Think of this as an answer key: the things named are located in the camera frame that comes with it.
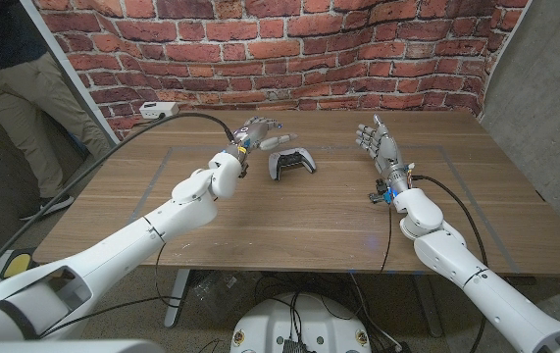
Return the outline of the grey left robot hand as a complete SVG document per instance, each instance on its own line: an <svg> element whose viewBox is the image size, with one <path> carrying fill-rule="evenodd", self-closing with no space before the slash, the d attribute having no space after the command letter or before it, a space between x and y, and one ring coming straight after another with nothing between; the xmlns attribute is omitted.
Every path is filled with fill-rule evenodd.
<svg viewBox="0 0 560 353"><path fill-rule="evenodd" d="M269 130L281 128L282 124L273 119L253 117L233 133L234 142L247 150L271 150L280 144L298 137L295 133L266 138Z"/></svg>

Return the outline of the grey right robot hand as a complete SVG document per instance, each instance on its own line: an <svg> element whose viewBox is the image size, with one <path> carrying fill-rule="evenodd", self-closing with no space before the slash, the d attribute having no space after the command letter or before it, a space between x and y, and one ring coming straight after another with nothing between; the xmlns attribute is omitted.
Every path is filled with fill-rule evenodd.
<svg viewBox="0 0 560 353"><path fill-rule="evenodd" d="M356 143L374 160L378 173L395 193L409 189L405 164L394 138L380 116L374 114L374 127L358 125Z"/></svg>

